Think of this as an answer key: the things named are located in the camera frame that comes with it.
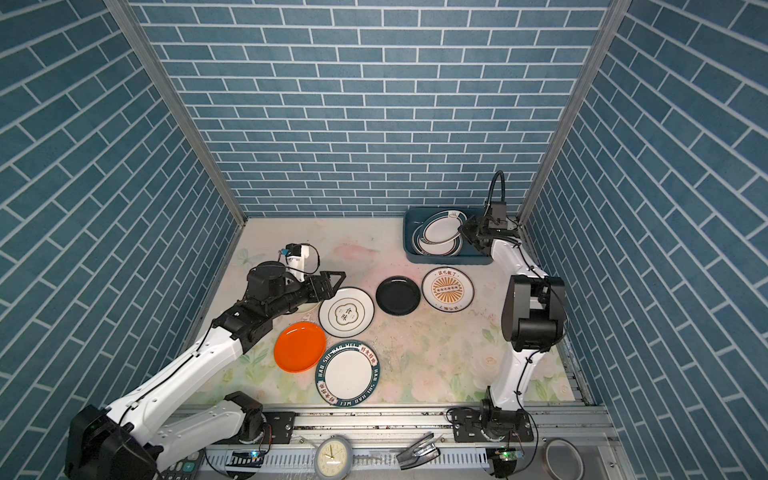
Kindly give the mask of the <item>green red rim plate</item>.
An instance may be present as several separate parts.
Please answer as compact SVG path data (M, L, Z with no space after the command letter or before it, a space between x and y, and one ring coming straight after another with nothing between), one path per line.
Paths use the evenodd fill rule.
M439 211L421 224L420 239L428 245L451 242L460 235L459 228L467 219L459 210Z

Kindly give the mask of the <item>small green rim plate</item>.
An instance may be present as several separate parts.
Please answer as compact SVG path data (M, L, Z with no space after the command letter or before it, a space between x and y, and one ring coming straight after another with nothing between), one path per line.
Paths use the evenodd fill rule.
M420 231L415 231L412 235L412 245L419 255L450 257L460 253L463 239L458 236L443 243L428 243Z

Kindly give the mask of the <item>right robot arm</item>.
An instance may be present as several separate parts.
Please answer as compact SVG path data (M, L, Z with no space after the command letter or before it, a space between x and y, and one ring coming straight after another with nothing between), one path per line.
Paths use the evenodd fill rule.
M491 438L521 439L532 426L524 394L533 371L565 334L565 283L535 263L510 226L503 201L487 202L484 213L468 219L460 233L508 276L500 316L506 350L482 401L480 428Z

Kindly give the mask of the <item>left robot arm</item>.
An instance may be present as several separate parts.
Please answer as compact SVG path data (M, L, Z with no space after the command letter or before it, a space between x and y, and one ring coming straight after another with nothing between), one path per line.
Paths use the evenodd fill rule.
M271 332L276 318L331 299L345 277L343 271L321 271L297 278L279 261L252 268L243 297L215 318L201 339L132 392L104 408L88 405L72 419L65 475L154 479L219 440L262 441L263 407L242 391L183 420L169 418L214 374Z

